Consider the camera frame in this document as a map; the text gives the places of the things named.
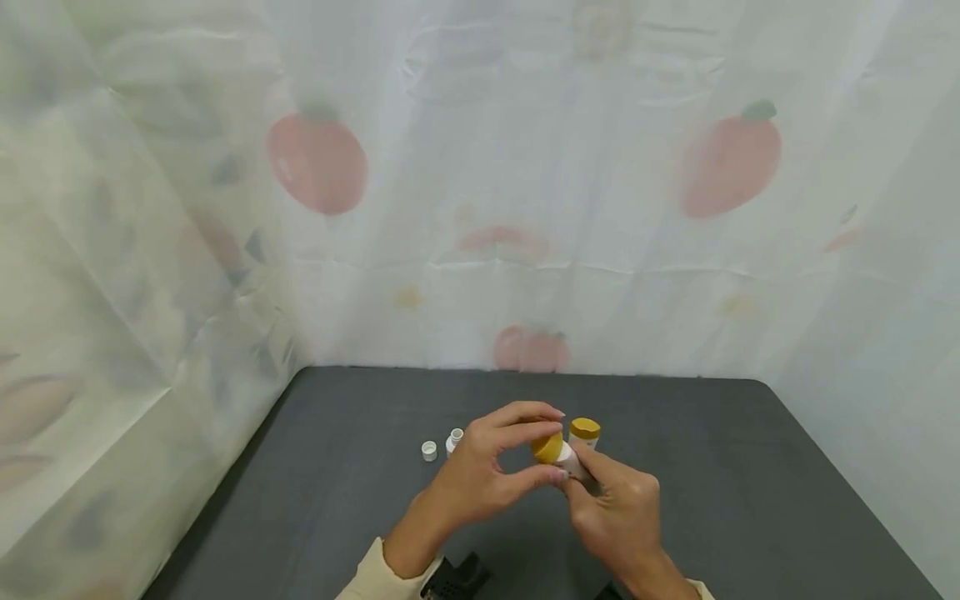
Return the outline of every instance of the white cap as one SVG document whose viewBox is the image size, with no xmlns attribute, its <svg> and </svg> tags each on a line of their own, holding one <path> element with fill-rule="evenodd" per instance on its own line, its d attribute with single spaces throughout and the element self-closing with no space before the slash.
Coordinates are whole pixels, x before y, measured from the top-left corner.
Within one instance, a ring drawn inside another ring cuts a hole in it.
<svg viewBox="0 0 960 600">
<path fill-rule="evenodd" d="M 432 463 L 437 460 L 437 444 L 427 440 L 420 446 L 420 454 L 423 455 L 423 460 L 427 463 Z"/>
</svg>

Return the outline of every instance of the yellow cap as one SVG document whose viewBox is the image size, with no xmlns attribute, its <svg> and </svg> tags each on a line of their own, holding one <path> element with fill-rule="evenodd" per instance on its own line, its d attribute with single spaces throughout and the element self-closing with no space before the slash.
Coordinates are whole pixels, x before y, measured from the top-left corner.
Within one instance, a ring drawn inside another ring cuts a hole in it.
<svg viewBox="0 0 960 600">
<path fill-rule="evenodd" d="M 596 440 L 600 437 L 600 423 L 586 417 L 578 417 L 570 422 L 570 435 L 581 440 Z"/>
<path fill-rule="evenodd" d="M 534 440 L 530 449 L 538 463 L 549 465 L 560 458 L 560 451 L 564 449 L 564 434 L 558 431 L 552 436 Z"/>
</svg>

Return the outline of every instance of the black device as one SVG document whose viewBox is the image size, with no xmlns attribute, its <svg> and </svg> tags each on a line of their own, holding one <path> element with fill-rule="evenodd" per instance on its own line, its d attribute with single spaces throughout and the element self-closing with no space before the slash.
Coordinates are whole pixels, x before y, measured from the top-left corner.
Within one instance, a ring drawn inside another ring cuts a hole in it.
<svg viewBox="0 0 960 600">
<path fill-rule="evenodd" d="M 420 597 L 427 600 L 471 600 L 488 579 L 490 570 L 473 552 L 460 566 L 453 566 L 450 561 L 443 559 L 420 590 Z"/>
<path fill-rule="evenodd" d="M 597 597 L 593 600 L 626 600 L 626 598 L 621 596 L 620 592 L 617 591 L 613 585 L 613 582 L 610 582 L 600 590 L 600 593 L 598 593 Z"/>
</svg>

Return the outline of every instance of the beige sleeve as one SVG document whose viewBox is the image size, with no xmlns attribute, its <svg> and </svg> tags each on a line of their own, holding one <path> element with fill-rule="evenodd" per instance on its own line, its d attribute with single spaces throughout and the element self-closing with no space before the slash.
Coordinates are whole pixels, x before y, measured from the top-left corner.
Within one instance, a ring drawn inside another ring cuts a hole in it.
<svg viewBox="0 0 960 600">
<path fill-rule="evenodd" d="M 377 538 L 357 566 L 353 581 L 336 600 L 420 600 L 420 589 L 440 566 L 440 560 L 434 559 L 419 577 L 400 579 L 383 560 L 383 540 Z"/>
<path fill-rule="evenodd" d="M 690 582 L 693 588 L 697 590 L 697 593 L 700 594 L 702 600 L 715 600 L 715 598 L 713 598 L 713 594 L 710 593 L 710 590 L 707 589 L 707 586 L 705 586 L 703 582 L 693 581 L 692 579 L 688 579 L 687 581 Z"/>
</svg>

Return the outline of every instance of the sheer curtain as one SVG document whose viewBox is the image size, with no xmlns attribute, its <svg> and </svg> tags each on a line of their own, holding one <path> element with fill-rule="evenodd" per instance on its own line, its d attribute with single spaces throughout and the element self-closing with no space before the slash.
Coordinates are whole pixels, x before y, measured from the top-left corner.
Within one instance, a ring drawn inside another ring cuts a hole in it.
<svg viewBox="0 0 960 600">
<path fill-rule="evenodd" d="M 957 3 L 7 2 L 0 48 L 0 600 L 136 597 L 307 362 L 758 378 L 960 593 Z"/>
<path fill-rule="evenodd" d="M 233 1 L 0 3 L 3 600 L 138 597 L 300 363 L 271 45 Z"/>
</svg>

